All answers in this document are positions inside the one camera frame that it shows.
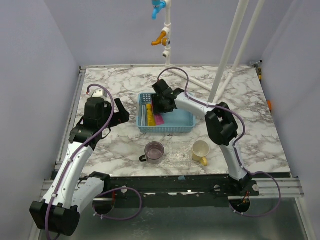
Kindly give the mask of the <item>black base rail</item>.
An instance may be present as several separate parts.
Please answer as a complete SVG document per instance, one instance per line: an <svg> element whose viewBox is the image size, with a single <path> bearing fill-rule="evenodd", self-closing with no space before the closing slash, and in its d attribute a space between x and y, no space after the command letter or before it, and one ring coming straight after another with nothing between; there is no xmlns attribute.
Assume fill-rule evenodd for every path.
<svg viewBox="0 0 320 240"><path fill-rule="evenodd" d="M237 183L227 174L115 177L93 172L103 181L102 196L93 204L100 212L108 208L192 208L229 205L229 197L259 195L258 184L248 177Z"/></svg>

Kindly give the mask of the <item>white pvc pipe frame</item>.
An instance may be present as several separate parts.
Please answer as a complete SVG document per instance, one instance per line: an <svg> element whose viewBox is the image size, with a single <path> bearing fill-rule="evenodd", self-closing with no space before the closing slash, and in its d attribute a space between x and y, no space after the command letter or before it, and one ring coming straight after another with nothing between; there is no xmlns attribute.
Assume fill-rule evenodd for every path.
<svg viewBox="0 0 320 240"><path fill-rule="evenodd" d="M173 73L173 74L185 79L185 80L189 80L191 83L193 83L193 84L195 84L195 85L197 85L197 86L199 86L199 87L201 87L201 88L203 88L205 90L210 91L210 94L209 94L209 97L208 97L208 100L207 100L208 102L213 103L213 102L217 101L221 97L221 95L223 94L223 92L226 89L226 86L228 85L228 83L232 80L232 78L235 75L235 72L236 72L237 67L238 67L238 65L240 63L241 57L242 57L242 55L243 55L243 53L244 53L244 51L245 51L245 49L247 47L249 38L252 35L252 32L254 30L254 27L255 27L255 25L257 23L257 20L258 20L258 18L260 16L260 13L262 11L262 8L263 8L264 4L265 4L264 0L259 0L258 1L257 5L255 7L254 13L252 15L252 18L250 20L250 23L249 23L249 25L247 27L245 36L244 36L244 38L242 40L242 43L240 45L240 48L239 48L238 53L236 55L236 58L234 60L231 73L227 76L227 78L225 80L225 83L223 83L222 87L220 87L220 83L221 83L223 74L225 72L228 60L230 58L231 52L233 50L236 38L238 36L238 33L239 33L239 30L240 30L243 18L245 16L246 10L248 8L248 5L249 5L249 1L248 0L240 0L238 2L238 5L237 5L237 8L236 8L234 17L233 17L232 25L231 25L231 28L229 30L229 34L228 34L228 37L227 37L227 40L226 40L226 43L225 43L225 46L224 46L222 57L220 59L218 70L217 70L217 73L215 75L215 79L213 81L213 85L211 87L205 85L203 82L201 82L199 80L196 80L196 79L191 78L191 77L187 77L184 73L179 73L178 70L170 69L169 71L171 73Z"/></svg>

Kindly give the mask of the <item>orange tap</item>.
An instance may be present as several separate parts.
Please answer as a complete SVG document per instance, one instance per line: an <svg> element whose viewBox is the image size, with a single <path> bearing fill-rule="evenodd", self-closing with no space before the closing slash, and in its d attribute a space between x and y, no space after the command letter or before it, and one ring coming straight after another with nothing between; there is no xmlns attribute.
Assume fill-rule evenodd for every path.
<svg viewBox="0 0 320 240"><path fill-rule="evenodd" d="M163 30L159 37L151 42L152 46L163 45L165 47L169 46L171 43L170 39L167 37L167 33Z"/></svg>

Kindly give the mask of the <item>yellow tool in corner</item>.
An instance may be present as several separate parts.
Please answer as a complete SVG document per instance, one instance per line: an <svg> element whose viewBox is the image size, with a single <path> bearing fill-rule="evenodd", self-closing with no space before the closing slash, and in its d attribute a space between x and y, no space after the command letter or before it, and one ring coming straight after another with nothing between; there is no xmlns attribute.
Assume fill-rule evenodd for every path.
<svg viewBox="0 0 320 240"><path fill-rule="evenodd" d="M263 63L263 61L262 60L260 60L259 62L258 62L258 68L257 68L257 73L258 73L258 79L259 79L259 81L261 82L262 81L262 68L261 68L261 64Z"/></svg>

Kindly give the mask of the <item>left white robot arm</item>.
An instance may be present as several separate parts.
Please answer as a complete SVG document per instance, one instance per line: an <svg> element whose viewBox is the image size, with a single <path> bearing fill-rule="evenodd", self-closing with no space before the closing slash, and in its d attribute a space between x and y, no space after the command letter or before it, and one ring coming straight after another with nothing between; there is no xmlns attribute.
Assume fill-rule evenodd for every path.
<svg viewBox="0 0 320 240"><path fill-rule="evenodd" d="M70 132L66 156L51 187L41 201L33 201L29 208L38 229L71 236L81 212L93 198L110 194L106 177L91 177L82 190L76 187L86 162L103 139L103 130L127 123L129 117L119 98L112 103L103 97L87 99L84 116Z"/></svg>

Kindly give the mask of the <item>orange clamp on wall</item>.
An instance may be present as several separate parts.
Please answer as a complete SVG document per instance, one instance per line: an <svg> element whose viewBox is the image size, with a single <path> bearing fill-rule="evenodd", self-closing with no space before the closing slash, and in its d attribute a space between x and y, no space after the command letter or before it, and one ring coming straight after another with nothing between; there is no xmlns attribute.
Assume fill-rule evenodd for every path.
<svg viewBox="0 0 320 240"><path fill-rule="evenodd" d="M272 103L270 100L267 100L267 105L268 105L268 108L270 110L270 112L272 111Z"/></svg>

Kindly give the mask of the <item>pink toothpaste tube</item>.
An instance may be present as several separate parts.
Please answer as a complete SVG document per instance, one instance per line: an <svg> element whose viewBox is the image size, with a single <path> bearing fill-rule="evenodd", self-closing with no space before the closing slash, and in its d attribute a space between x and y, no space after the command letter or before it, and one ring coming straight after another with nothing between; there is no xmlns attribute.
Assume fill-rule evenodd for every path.
<svg viewBox="0 0 320 240"><path fill-rule="evenodd" d="M151 101L151 108L152 108L152 114L155 121L155 125L156 126L163 125L165 123L164 119L161 114L155 112L154 104L152 101Z"/></svg>

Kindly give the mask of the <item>purple translucent cup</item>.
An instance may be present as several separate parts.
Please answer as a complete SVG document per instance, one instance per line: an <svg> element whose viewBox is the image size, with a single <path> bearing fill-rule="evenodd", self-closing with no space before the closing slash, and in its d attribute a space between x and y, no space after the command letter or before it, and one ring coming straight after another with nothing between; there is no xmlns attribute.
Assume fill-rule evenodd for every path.
<svg viewBox="0 0 320 240"><path fill-rule="evenodd" d="M164 155L164 146L160 142L152 141L145 146L144 154L139 157L139 161L157 165L163 160Z"/></svg>

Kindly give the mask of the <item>blue tap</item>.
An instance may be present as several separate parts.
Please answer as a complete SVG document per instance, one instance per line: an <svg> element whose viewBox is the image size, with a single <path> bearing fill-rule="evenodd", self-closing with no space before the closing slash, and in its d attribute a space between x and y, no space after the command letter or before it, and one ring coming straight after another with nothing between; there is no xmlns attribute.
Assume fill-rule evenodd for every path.
<svg viewBox="0 0 320 240"><path fill-rule="evenodd" d="M157 18L157 14L164 8L166 8L167 3L164 0L152 0L153 11L151 18L155 20Z"/></svg>

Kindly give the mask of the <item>yellow toothpaste tube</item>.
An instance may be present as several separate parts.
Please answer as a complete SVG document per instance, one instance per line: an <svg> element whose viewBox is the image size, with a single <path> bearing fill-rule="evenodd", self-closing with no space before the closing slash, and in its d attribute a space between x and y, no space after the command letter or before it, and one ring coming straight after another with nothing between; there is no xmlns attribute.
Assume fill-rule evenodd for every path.
<svg viewBox="0 0 320 240"><path fill-rule="evenodd" d="M151 103L146 104L146 116L147 116L147 126L154 127L156 126L156 121L153 113L153 108Z"/></svg>

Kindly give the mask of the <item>yellow mug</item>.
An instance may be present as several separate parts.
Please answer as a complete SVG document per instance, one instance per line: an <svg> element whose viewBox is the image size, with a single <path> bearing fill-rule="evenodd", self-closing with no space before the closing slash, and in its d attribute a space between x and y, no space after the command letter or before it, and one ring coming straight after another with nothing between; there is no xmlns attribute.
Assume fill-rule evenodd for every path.
<svg viewBox="0 0 320 240"><path fill-rule="evenodd" d="M207 156L210 153L210 146L203 140L196 141L191 148L192 160L206 167L208 165Z"/></svg>

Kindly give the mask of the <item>grey toothbrush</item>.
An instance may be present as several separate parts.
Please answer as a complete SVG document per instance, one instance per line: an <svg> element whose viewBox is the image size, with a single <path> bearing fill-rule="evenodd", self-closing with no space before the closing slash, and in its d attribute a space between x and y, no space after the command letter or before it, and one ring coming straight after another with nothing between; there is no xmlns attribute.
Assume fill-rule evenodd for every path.
<svg viewBox="0 0 320 240"><path fill-rule="evenodd" d="M143 104L141 106L141 126L145 126L146 122L146 106Z"/></svg>

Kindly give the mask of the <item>blue plastic basket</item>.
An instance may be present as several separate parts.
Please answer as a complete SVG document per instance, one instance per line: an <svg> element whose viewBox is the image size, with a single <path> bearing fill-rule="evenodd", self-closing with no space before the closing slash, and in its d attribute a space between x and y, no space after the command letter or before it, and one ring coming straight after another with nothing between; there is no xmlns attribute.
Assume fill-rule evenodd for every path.
<svg viewBox="0 0 320 240"><path fill-rule="evenodd" d="M145 109L145 126L141 126L142 105L151 103L152 93L140 93L137 97L138 110L136 126L141 133L190 133L196 125L196 117L185 110L174 109L173 112L161 114L164 124L147 126L147 112Z"/></svg>

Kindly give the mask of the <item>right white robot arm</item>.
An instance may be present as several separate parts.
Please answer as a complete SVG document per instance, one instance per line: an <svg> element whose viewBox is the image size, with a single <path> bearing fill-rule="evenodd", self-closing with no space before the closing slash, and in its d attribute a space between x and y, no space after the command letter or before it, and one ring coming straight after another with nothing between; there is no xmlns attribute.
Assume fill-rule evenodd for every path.
<svg viewBox="0 0 320 240"><path fill-rule="evenodd" d="M235 117L239 118L239 116L224 102L214 105L191 96L181 88L173 90L163 79L153 84L152 88L155 91L152 95L152 104L156 114L169 113L178 109L205 120L208 137L222 150L229 177L233 180L230 183L230 191L236 196L247 192L251 177L243 166L237 146L239 138Z"/></svg>

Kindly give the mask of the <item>clear textured round tray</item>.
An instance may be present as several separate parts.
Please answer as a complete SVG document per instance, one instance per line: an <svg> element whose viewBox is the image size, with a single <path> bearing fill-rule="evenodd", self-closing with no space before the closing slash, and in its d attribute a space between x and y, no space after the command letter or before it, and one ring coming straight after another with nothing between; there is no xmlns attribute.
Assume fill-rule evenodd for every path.
<svg viewBox="0 0 320 240"><path fill-rule="evenodd" d="M177 168L196 167L197 162L192 159L191 146L185 142L173 142L170 160Z"/></svg>

